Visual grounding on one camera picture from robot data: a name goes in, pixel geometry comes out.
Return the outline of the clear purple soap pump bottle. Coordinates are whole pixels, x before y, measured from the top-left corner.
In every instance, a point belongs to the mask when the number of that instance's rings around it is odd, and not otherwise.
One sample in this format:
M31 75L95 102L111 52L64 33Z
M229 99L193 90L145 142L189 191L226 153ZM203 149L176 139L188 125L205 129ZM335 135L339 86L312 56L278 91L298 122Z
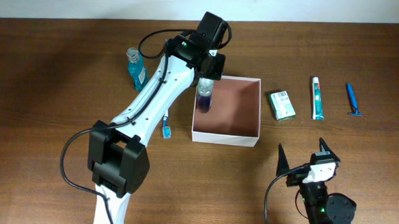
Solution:
M208 78L200 78L197 83L196 108L201 113L207 113L212 104L212 91L214 81Z

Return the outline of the blue mouthwash bottle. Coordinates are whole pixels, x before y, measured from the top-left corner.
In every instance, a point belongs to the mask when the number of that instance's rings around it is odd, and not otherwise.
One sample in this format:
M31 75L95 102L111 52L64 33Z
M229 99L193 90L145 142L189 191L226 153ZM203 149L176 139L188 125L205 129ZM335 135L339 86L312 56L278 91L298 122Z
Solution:
M127 50L128 70L133 79L135 90L140 92L148 82L147 69L142 54L135 48Z

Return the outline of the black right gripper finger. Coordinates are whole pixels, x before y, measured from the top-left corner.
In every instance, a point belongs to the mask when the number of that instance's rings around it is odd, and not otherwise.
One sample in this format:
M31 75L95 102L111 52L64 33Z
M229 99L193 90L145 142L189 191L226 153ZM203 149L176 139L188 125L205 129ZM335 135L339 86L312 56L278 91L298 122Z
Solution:
M319 146L320 146L320 150L322 152L324 151L328 151L329 154L332 156L332 159L336 162L339 163L340 159L336 156L336 154L330 149L330 147L326 144L326 142L324 141L323 138L319 138Z
M280 143L278 145L278 164L276 168L276 176L284 175L290 171L290 166L288 164L285 151Z

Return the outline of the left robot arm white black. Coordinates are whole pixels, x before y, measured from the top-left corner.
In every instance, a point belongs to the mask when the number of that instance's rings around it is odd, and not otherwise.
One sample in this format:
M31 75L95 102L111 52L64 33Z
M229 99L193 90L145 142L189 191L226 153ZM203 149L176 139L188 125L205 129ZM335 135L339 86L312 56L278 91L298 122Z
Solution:
M93 224L124 224L129 197L145 180L146 147L175 99L203 78L219 80L232 38L230 25L206 12L196 30L179 30L165 41L160 63L146 87L110 123L96 121L89 136L88 169L95 184Z

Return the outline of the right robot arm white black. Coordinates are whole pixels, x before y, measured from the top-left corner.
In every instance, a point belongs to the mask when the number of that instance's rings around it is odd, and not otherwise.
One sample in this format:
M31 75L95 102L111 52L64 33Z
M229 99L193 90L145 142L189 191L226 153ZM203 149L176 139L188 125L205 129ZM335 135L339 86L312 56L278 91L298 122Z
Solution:
M357 209L355 201L341 193L330 194L326 187L326 182L336 176L340 159L323 138L319 147L308 163L291 169L279 145L276 177L285 177L288 187L299 187L309 224L351 224Z

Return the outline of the green white soap box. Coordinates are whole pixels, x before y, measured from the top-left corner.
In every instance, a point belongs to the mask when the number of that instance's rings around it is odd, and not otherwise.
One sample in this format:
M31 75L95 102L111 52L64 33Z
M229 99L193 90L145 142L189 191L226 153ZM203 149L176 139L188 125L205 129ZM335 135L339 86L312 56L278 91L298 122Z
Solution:
M292 119L296 116L287 91L272 93L268 98L277 121Z

